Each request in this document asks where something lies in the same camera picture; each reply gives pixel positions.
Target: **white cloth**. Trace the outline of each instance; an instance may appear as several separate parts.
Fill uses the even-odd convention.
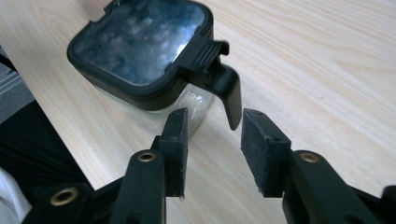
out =
[[[31,208],[15,179],[0,168],[0,223],[22,223]]]

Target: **black plastic lid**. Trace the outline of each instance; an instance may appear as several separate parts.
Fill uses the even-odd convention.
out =
[[[145,110],[172,104],[190,82],[223,101],[234,130],[241,119],[239,76],[219,61],[207,7],[183,0],[113,1],[70,43],[69,61],[92,84]]]

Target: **light wood surface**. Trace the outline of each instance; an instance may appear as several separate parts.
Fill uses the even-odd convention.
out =
[[[153,137],[68,61],[70,40],[107,0],[0,1],[0,45],[95,188],[122,176]],[[394,1],[205,0],[243,106],[266,113],[293,149],[316,151],[345,181],[380,196],[396,184]],[[264,199],[215,99],[189,140],[186,199],[169,223],[285,223]]]

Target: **black clip tab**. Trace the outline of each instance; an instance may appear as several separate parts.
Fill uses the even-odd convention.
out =
[[[177,58],[175,64],[183,78],[206,91],[217,95],[224,104],[230,128],[235,130],[242,118],[241,84],[238,74],[222,64],[220,54],[228,55],[230,45],[225,41],[214,41],[199,37],[183,50],[192,57]]]

